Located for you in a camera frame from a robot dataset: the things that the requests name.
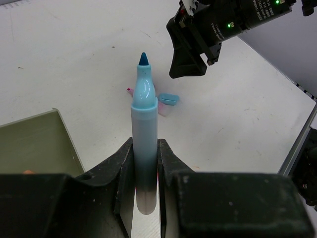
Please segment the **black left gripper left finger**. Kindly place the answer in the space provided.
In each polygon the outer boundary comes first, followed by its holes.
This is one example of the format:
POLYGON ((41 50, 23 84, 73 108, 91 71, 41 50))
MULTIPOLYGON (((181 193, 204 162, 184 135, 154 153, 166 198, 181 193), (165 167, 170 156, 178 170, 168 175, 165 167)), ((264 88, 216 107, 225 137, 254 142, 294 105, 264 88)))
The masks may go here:
POLYGON ((3 238, 128 238, 134 204, 132 139, 78 177, 2 174, 3 238))

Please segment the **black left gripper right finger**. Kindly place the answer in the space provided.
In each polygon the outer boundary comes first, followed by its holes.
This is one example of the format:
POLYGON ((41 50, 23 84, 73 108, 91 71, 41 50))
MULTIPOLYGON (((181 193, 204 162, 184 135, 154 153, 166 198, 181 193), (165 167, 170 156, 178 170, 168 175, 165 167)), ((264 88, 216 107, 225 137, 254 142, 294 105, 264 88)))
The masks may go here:
POLYGON ((291 179, 277 174, 195 172, 158 140, 163 238, 312 238, 291 179))

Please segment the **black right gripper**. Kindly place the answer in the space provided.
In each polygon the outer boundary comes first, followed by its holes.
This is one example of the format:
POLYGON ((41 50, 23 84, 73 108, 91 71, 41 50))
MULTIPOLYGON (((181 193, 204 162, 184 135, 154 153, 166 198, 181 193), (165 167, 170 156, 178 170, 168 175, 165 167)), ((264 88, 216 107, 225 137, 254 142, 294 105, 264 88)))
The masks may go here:
POLYGON ((222 42, 268 23, 292 10, 290 0, 194 0, 180 8, 166 26, 173 44, 169 76, 203 76, 218 61, 222 42))

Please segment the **blue highlighter cap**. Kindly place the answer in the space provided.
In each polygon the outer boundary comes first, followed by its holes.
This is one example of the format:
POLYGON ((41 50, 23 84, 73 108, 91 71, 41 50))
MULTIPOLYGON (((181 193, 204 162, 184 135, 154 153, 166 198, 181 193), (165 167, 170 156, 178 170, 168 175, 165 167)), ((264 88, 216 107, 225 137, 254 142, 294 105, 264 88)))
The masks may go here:
POLYGON ((165 105, 175 106, 180 98, 178 95, 161 93, 158 96, 158 100, 165 105))

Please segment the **pink purple highlighter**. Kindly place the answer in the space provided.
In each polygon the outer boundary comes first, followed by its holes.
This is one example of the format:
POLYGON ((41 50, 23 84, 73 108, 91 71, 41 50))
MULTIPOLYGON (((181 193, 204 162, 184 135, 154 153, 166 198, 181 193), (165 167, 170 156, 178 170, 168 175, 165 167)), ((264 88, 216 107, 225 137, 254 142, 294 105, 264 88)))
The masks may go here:
MULTIPOLYGON (((127 88, 126 91, 133 96, 134 90, 131 88, 127 88)), ((170 114, 171 108, 169 107, 169 105, 165 105, 162 102, 158 101, 158 114, 166 117, 170 114)))

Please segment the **light blue highlighter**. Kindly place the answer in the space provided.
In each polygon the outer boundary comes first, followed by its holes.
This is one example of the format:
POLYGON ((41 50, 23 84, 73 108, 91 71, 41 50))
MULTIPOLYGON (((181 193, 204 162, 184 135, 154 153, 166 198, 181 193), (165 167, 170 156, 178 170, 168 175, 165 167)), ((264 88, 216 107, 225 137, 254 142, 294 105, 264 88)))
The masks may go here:
POLYGON ((147 55, 141 54, 131 103, 136 204, 151 214, 157 204, 158 99, 147 55))

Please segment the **grey bottom drawer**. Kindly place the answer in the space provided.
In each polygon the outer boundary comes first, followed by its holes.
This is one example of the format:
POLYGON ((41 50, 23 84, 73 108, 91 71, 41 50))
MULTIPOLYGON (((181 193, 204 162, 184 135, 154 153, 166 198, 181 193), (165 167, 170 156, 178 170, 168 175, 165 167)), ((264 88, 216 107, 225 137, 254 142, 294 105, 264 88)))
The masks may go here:
POLYGON ((82 162, 58 109, 0 127, 0 172, 84 173, 82 162))

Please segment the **orange highlighter cap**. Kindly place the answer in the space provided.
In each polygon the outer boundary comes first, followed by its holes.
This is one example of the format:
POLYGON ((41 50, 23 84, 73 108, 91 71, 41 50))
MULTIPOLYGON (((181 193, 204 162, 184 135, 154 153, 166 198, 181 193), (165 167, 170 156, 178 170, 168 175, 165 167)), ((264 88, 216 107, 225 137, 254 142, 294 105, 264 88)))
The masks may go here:
POLYGON ((23 172, 23 174, 25 174, 25 175, 33 175, 35 173, 33 171, 31 171, 31 170, 26 170, 26 171, 23 172))

